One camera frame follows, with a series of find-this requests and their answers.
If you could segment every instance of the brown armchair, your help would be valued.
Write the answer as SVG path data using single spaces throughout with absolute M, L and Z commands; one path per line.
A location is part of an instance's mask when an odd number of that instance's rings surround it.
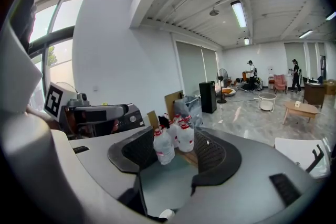
M 278 90 L 285 91 L 285 94 L 287 94 L 287 82 L 285 75 L 274 75 L 274 90 L 275 93 L 277 93 Z

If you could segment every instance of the standing fan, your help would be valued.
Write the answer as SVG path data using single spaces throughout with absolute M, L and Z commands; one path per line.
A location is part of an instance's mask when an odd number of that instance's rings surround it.
M 217 103 L 219 104 L 225 104 L 226 100 L 225 100 L 225 95 L 224 95 L 224 99 L 223 99 L 223 93 L 222 93 L 222 84 L 225 87 L 227 87 L 229 85 L 229 76 L 227 75 L 227 72 L 224 68 L 221 68 L 218 73 L 217 73 L 217 82 L 219 82 L 220 84 L 220 100 L 217 100 Z

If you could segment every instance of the white wall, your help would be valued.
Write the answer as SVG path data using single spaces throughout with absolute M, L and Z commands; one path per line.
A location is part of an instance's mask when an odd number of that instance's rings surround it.
M 274 74 L 287 74 L 287 57 L 283 42 L 263 43 L 223 51 L 223 68 L 233 79 L 241 78 L 248 70 L 247 62 L 252 60 L 258 69 L 258 76 L 268 85 L 268 67 Z
M 91 104 L 133 102 L 143 117 L 152 110 L 161 115 L 164 96 L 181 90 L 172 38 L 130 30 L 131 2 L 83 1 L 73 35 L 75 87 Z
M 324 49 L 326 50 L 327 79 L 336 80 L 336 45 L 331 42 L 325 42 Z

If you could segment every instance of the black speaker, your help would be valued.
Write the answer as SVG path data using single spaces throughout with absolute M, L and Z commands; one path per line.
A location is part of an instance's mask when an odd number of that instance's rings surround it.
M 217 109 L 215 82 L 208 81 L 199 84 L 201 94 L 202 111 L 205 113 L 214 113 Z

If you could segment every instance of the tree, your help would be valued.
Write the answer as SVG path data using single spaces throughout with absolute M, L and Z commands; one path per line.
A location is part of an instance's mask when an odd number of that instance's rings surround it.
M 54 54 L 54 46 L 49 47 L 49 52 L 48 52 L 48 66 L 51 66 L 55 63 L 57 63 L 57 57 Z

